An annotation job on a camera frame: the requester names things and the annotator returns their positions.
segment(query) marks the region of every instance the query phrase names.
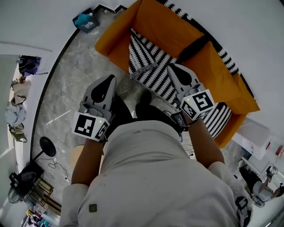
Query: floor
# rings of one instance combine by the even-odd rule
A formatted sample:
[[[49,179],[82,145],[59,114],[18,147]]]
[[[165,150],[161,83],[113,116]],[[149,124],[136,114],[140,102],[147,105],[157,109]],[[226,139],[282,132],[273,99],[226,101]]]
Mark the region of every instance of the floor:
[[[79,32],[74,38],[60,60],[43,98],[35,129],[33,157],[41,151],[39,139],[42,136],[53,141],[57,151],[53,160],[60,163],[66,169],[67,174],[60,165],[56,165],[56,169],[52,169],[48,165],[52,163],[52,160],[43,160],[49,159],[45,154],[40,157],[43,159],[37,162],[45,170],[45,180],[54,186],[51,198],[58,203],[62,201],[64,187],[71,182],[73,166],[70,165],[70,155],[72,149],[84,144],[82,137],[71,133],[71,125],[74,112],[79,109],[85,89],[96,79],[114,74],[118,81],[117,94],[124,100],[135,117],[135,105],[143,87],[130,81],[127,73],[94,49],[94,44],[101,34],[122,12],[123,10],[114,15],[99,10],[97,16],[100,26],[88,34]],[[153,97],[152,105],[161,110],[174,111],[157,97]],[[188,133],[183,133],[182,145],[188,154],[193,153]],[[232,171],[235,171],[243,153],[239,149],[231,152],[230,146],[229,144],[222,152],[228,166]]]

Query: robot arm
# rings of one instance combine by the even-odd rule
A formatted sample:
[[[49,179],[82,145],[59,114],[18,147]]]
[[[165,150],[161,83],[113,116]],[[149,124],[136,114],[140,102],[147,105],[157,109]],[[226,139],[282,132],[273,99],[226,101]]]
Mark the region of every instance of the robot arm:
[[[72,133],[99,142],[112,121],[116,78],[108,75],[87,87],[79,110],[75,112]]]
[[[210,91],[205,89],[192,70],[179,64],[170,64],[167,71],[177,91],[176,102],[191,120],[207,115],[214,108]]]

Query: leg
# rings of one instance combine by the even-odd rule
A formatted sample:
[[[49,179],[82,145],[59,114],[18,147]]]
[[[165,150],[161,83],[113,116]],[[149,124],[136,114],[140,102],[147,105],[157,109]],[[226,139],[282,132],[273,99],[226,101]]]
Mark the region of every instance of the leg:
[[[112,114],[114,114],[114,119],[112,120],[111,125],[106,130],[106,137],[108,138],[112,132],[119,127],[120,125],[128,124],[133,121],[132,115],[125,105],[124,101],[118,96],[115,95],[114,102],[112,103]]]
[[[181,131],[180,127],[175,122],[155,106],[139,103],[135,107],[135,112],[140,121],[162,121],[172,126],[178,134]]]
[[[243,177],[243,179],[245,180],[245,182],[247,183],[250,192],[252,193],[253,190],[253,186],[256,182],[258,182],[260,179],[258,178],[258,176],[251,172],[249,173],[248,170],[245,167],[241,167],[239,169],[241,176]]]

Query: cable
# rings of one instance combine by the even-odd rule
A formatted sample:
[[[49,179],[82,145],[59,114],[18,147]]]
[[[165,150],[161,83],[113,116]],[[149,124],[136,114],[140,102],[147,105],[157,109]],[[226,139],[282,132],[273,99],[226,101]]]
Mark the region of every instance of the cable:
[[[52,164],[52,163],[48,163],[48,166],[49,166],[50,168],[53,168],[53,169],[56,169],[56,165],[57,165],[57,164],[60,165],[61,168],[64,169],[65,172],[66,172],[66,177],[65,177],[65,179],[66,179],[66,180],[68,179],[67,170],[66,170],[60,163],[54,162],[54,160],[53,160],[52,158],[39,158],[38,160],[52,160],[52,161],[53,161],[53,164]]]
[[[176,121],[171,117],[172,113],[170,111],[164,110],[163,113],[165,115],[167,115],[175,124],[177,124]]]
[[[180,137],[181,143],[182,143],[182,142],[183,142],[183,137],[182,137],[182,134],[181,134],[181,133],[182,133],[182,131],[179,132],[179,137]]]

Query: black cord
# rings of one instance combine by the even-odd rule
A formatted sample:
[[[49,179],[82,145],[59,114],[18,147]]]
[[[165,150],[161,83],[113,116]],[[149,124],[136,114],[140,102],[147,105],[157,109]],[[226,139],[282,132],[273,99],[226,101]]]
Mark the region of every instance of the black cord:
[[[181,127],[172,117],[171,117],[171,115],[172,115],[172,113],[170,112],[170,111],[168,111],[168,110],[164,110],[163,111],[163,113],[165,114],[165,115],[167,115],[176,125],[178,125],[179,127]],[[182,131],[180,131],[179,133],[178,133],[178,135],[179,135],[179,137],[180,137],[180,139],[181,139],[181,143],[183,142],[183,138],[182,138]]]
[[[191,125],[193,125],[195,122],[197,122],[197,121],[199,120],[199,118],[198,118],[198,119],[194,120],[193,122],[191,122],[190,124],[188,124],[187,126],[182,126],[182,125],[179,125],[179,124],[171,117],[170,114],[172,114],[172,113],[171,113],[170,111],[164,110],[163,113],[164,113],[165,115],[167,115],[175,124],[177,124],[178,126],[180,126],[180,127],[183,128],[183,129],[189,128]]]
[[[56,169],[56,165],[57,165],[57,164],[60,165],[61,168],[64,169],[65,172],[66,172],[66,177],[65,177],[65,179],[66,179],[66,180],[68,179],[67,170],[66,170],[60,163],[54,162],[54,160],[53,160],[52,158],[39,158],[38,160],[52,160],[53,163],[48,163],[48,166],[49,166],[50,168],[53,168],[53,169]]]

